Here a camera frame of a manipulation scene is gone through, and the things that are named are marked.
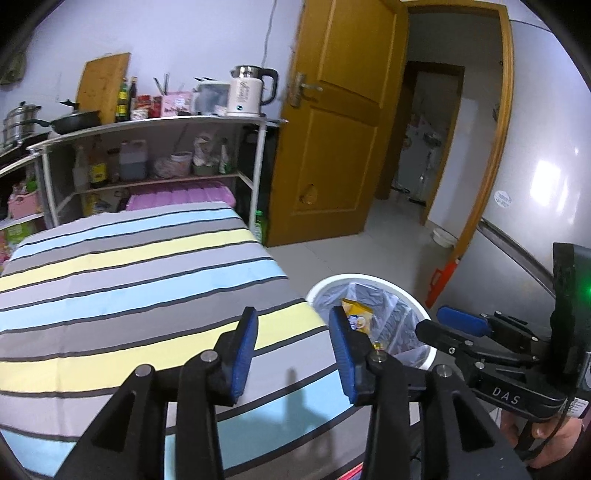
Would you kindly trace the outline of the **person's right hand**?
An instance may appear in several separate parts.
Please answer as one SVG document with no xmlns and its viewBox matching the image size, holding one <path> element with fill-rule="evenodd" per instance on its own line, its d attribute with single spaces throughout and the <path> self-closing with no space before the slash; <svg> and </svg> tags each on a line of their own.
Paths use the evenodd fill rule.
<svg viewBox="0 0 591 480">
<path fill-rule="evenodd" d="M 546 441 L 541 452 L 526 464 L 533 469 L 542 469 L 563 460 L 573 450 L 584 432 L 584 421 L 579 418 L 559 417 L 546 423 L 534 423 L 531 427 L 532 436 Z"/>
</svg>

